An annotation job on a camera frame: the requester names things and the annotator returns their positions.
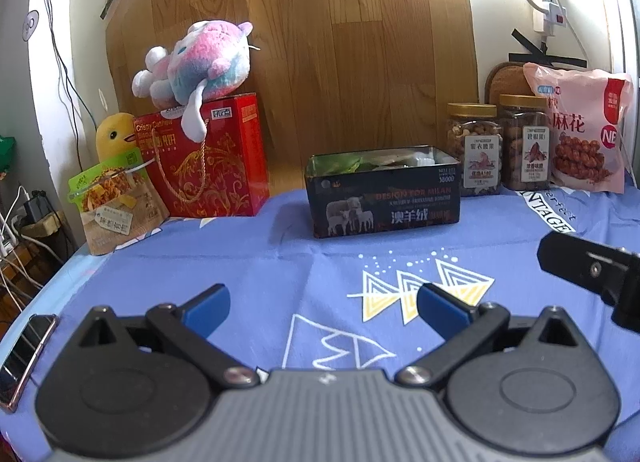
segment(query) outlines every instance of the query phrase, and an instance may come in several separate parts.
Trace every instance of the plastic jar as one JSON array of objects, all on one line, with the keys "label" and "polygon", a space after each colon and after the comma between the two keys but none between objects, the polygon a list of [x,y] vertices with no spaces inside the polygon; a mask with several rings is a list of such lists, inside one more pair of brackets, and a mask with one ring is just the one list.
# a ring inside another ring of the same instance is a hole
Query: plastic jar
[{"label": "plastic jar", "polygon": [[549,185],[550,128],[546,98],[500,94],[504,126],[502,182],[515,191],[537,191]]},{"label": "plastic jar", "polygon": [[449,103],[447,152],[462,165],[460,195],[497,195],[502,172],[502,125],[495,105]]}]

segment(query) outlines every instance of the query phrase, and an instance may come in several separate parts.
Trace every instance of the phone screen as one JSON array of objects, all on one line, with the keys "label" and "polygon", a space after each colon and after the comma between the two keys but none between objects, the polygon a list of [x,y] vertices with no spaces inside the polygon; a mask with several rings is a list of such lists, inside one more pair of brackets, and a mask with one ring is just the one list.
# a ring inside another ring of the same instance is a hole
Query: phone screen
[{"label": "phone screen", "polygon": [[58,324],[58,316],[34,314],[20,333],[0,368],[0,407],[13,413],[46,342]]}]

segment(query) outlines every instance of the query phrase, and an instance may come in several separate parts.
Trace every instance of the plush toy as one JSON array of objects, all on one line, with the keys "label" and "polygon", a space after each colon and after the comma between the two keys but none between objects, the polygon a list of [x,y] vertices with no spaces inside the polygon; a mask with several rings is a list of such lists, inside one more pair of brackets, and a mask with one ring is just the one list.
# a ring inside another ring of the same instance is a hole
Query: plush toy
[{"label": "plush toy", "polygon": [[105,118],[95,131],[95,149],[100,162],[137,146],[131,114],[113,114]]},{"label": "plush toy", "polygon": [[171,55],[165,48],[153,48],[146,53],[147,70],[141,70],[133,78],[131,90],[135,97],[149,97],[156,108],[165,110],[178,106],[167,76]]},{"label": "plush toy", "polygon": [[227,96],[246,80],[250,68],[247,36],[252,29],[249,22],[239,26],[224,20],[195,23],[171,54],[165,55],[162,48],[149,51],[148,70],[136,74],[133,94],[151,96],[162,110],[172,100],[170,85],[175,101],[185,105],[181,121],[184,134],[196,143],[202,142],[207,128],[200,107],[203,102]]}]

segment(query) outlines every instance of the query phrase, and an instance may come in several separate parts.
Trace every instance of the red gift box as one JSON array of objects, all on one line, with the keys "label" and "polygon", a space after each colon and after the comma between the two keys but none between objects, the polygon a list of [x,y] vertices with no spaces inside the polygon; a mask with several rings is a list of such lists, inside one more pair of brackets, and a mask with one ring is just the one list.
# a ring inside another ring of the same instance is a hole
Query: red gift box
[{"label": "red gift box", "polygon": [[269,198],[267,167],[255,94],[204,103],[203,143],[182,131],[184,107],[135,119],[143,161],[175,217],[253,216]]}]

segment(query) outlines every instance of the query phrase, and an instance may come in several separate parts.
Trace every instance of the sheep picture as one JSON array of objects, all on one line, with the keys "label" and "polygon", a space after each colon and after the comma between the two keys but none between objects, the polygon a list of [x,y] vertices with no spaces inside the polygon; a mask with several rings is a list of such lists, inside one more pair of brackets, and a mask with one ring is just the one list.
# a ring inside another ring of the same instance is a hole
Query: sheep picture
[{"label": "sheep picture", "polygon": [[349,224],[350,233],[360,232],[360,223],[358,222],[358,212],[362,212],[362,203],[360,197],[350,197],[347,200],[335,200],[326,205],[326,221],[329,224],[329,235],[331,234],[332,223],[337,227],[342,224],[341,220],[346,222],[342,225],[344,234],[347,234],[346,224]]},{"label": "sheep picture", "polygon": [[365,232],[373,229],[373,213],[371,211],[360,211],[358,213],[358,222],[360,223],[360,232],[364,227]]},{"label": "sheep picture", "polygon": [[329,222],[329,236],[338,236],[338,226],[342,226],[342,235],[347,234],[348,211],[341,211],[339,215],[329,217],[327,220]]}]

